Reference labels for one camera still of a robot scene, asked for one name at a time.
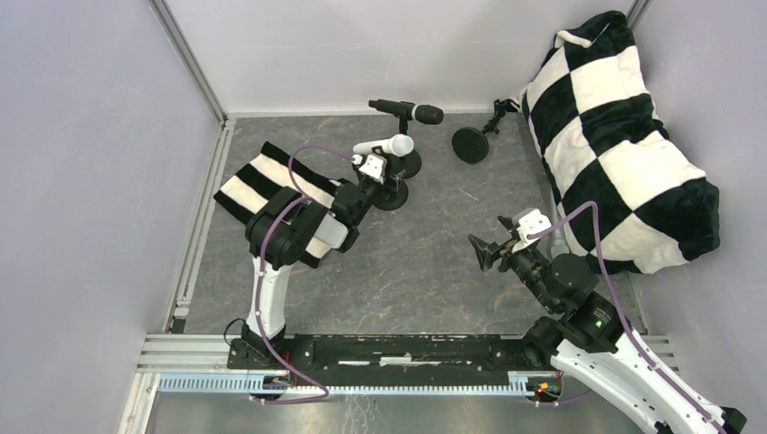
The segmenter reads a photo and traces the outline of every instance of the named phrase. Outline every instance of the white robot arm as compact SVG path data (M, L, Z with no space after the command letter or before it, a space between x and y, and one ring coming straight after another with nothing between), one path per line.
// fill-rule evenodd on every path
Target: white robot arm
M497 245L473 235L480 267L512 269L549 314L527 332L526 356L533 365L572 375L619 408L645 433L740 433L744 415L713 404L655 355L616 307L593 291L598 279L583 258L562 254L549 261L527 235L551 227L538 210L498 218L512 239Z
M401 179L402 157L412 149L412 139L399 134L356 145L353 167L359 183L340 185L329 212L319 203L309 203L289 212L269 240L264 258L266 268L261 280L261 244L271 224L290 202L299 197L298 193L288 187L283 188L253 216L245 230L245 238L251 242L254 279L251 311L242 330L243 340L265 354L263 338L274 340L284 335L285 298L290 272L309 243L322 242L331 249L347 251L359 235L357 224L371 205L393 210L405 203L407 186ZM265 336L261 336L257 316Z

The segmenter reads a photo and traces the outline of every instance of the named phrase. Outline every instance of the pillow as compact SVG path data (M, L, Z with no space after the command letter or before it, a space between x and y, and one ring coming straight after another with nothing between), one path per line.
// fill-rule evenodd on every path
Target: pillow
M599 205L610 273L653 273L719 247L719 190L669 141L624 14L558 32L520 99L559 213ZM598 272L592 212L564 234Z

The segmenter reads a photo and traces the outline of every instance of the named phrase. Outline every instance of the marble-patterned floor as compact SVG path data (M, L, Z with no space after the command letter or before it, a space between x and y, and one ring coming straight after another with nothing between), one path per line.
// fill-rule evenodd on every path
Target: marble-patterned floor
M502 119L490 156L467 165L452 152L459 127L482 127L486 114L446 115L438 126L412 123L423 168L408 180L410 198L395 212L372 209L346 254L331 252L319 269L298 265L290 278L288 333L522 334L545 314L509 272L479 270L467 234L504 241L498 215L550 209L550 191L524 118ZM254 158L264 141L292 151L320 145L350 151L397 132L390 116L241 118L223 180ZM348 163L306 151L300 160L328 177L355 179ZM244 228L216 205L186 334L220 334L251 302L253 270ZM639 311L625 275L614 277L629 318Z

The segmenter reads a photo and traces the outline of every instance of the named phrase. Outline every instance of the microphone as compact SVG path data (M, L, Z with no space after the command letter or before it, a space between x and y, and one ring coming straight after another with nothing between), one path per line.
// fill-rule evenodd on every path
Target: microphone
M374 147L380 147L384 153L393 156L407 156L412 152L413 142L410 136L398 134L392 138L386 138L384 140L358 143L353 150L355 154L366 156L373 153Z
M428 105L416 105L411 102L397 102L388 99L369 100L368 107L395 115L404 120L417 120L426 125L439 125L445 118L441 108Z

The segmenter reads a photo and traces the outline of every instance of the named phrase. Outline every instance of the round black base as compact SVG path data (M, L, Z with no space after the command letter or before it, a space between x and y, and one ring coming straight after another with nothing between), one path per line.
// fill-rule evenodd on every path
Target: round black base
M394 211L402 208L407 202L408 188L407 184L400 182L399 189L394 193L381 194L373 201L373 206L381 211Z
M463 127L453 134L453 152L461 160L475 165L484 160L490 152L488 138L473 127Z
M405 179L412 178L421 171L421 154L415 149L413 149L407 156L404 156L402 160L404 160L405 163L405 173L403 175Z

